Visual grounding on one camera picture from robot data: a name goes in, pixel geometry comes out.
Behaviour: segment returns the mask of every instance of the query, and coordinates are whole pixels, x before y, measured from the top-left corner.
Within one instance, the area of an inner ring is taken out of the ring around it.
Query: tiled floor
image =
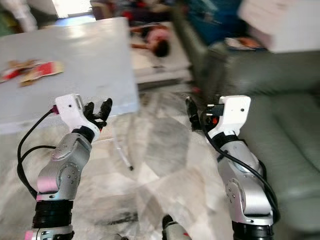
[[[215,154],[201,133],[191,132],[186,96],[163,89],[144,92],[138,113],[109,121],[134,171],[127,169],[112,141],[93,144],[73,205],[75,240],[107,239],[113,233],[130,240],[160,240],[167,213],[193,240],[233,239]],[[38,129],[25,149],[56,145],[65,133],[63,126]],[[23,134],[7,135],[5,141],[0,136],[0,239],[23,239],[34,216],[35,200],[16,173]],[[106,128],[103,136],[108,135]],[[50,152],[38,150],[26,159],[24,168],[33,186]]]

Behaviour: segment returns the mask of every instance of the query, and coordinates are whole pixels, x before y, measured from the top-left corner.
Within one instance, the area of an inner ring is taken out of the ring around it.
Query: person
[[[155,56],[162,58],[170,52],[170,29],[156,24],[151,26],[136,26],[130,29],[133,33],[140,33],[145,44],[131,44],[133,48],[149,49]]]

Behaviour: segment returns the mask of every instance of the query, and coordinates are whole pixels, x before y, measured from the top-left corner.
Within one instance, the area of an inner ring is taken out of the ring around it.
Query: sofa
[[[251,97],[240,131],[267,168],[281,220],[275,240],[320,239],[320,52],[238,52],[206,46],[178,2],[173,24],[207,103],[217,96]]]

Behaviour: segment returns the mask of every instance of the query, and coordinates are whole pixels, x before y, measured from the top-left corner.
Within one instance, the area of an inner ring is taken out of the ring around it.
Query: child
[[[133,48],[149,49],[157,57],[166,57],[170,52],[170,30],[164,25],[132,27],[131,32],[141,33],[145,44],[132,44]]]

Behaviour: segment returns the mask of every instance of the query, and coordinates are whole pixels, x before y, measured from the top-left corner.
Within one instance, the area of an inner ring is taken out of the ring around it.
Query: robotic hand
[[[24,136],[18,146],[17,172],[21,181],[36,199],[32,229],[25,233],[25,240],[71,240],[74,236],[71,225],[73,200],[81,180],[81,173],[90,158],[92,141],[99,138],[100,131],[107,125],[112,100],[104,101],[100,112],[94,114],[94,103],[83,106],[79,95],[69,94],[56,98],[56,105],[46,113]],[[65,135],[57,147],[36,146],[21,157],[23,142],[32,130],[49,114],[59,114],[68,125],[70,133]],[[38,191],[29,184],[22,162],[33,150],[54,149],[49,163],[41,170],[37,179]],[[172,218],[164,218],[164,240],[191,240],[186,231]],[[128,240],[113,234],[107,240]]]
[[[251,99],[226,96],[217,105],[209,104],[200,121],[195,102],[187,97],[186,106],[192,130],[204,132],[207,141],[220,154],[218,172],[224,182],[235,240],[272,240],[272,226],[280,214],[277,198],[267,183],[266,168],[238,139],[245,124]]]

